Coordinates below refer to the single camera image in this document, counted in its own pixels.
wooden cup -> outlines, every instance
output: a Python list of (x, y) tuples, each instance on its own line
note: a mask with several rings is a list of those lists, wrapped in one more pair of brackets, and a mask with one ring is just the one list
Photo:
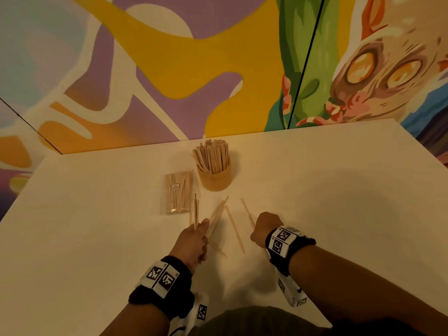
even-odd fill
[(199, 178), (202, 185), (209, 191), (218, 192), (222, 191), (232, 182), (232, 161), (229, 161), (228, 168), (217, 174), (207, 174), (202, 172), (198, 165)]

tabletop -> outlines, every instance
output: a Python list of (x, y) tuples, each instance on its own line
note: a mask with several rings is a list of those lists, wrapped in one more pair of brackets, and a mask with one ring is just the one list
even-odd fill
[[(277, 213), (318, 245), (448, 314), (448, 171), (395, 121), (375, 120), (224, 137), (233, 181), (200, 186), (200, 218), (229, 196), (192, 289), (208, 316), (272, 305), (319, 325), (311, 303), (289, 307), (253, 219)], [(140, 276), (165, 256), (189, 215), (163, 210), (164, 175), (194, 169), (201, 140), (45, 159), (0, 223), (0, 333), (98, 335)]]

wristband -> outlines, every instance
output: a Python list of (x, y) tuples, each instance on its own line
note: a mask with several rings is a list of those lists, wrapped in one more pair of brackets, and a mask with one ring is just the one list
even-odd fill
[(156, 261), (141, 277), (129, 296), (134, 305), (153, 304), (171, 321), (185, 318), (194, 305), (191, 272), (181, 260), (166, 256)]
[(270, 262), (284, 276), (289, 276), (291, 257), (307, 245), (316, 245), (316, 240), (306, 237), (291, 226), (280, 226), (266, 237), (266, 249), (271, 255)]

cartoon cat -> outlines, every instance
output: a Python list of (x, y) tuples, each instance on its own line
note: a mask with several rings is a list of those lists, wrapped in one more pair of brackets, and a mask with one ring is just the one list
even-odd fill
[(401, 121), (415, 111), (406, 105), (448, 67), (447, 7), (448, 0), (367, 0), (361, 28), (354, 30), (361, 42), (349, 46), (325, 103), (330, 118), (310, 117), (297, 126)]

fist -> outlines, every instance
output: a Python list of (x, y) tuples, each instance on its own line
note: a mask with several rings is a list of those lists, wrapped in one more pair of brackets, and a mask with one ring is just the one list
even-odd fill
[(192, 275), (196, 272), (198, 261), (202, 262), (207, 259), (208, 239), (206, 233), (209, 225), (210, 221), (205, 218), (196, 230), (194, 224), (182, 230), (176, 244), (168, 254), (168, 256), (174, 256), (187, 265)]
[(277, 214), (263, 212), (257, 218), (255, 230), (250, 235), (251, 241), (255, 242), (261, 248), (266, 248), (266, 237), (275, 228), (282, 226), (283, 222)]

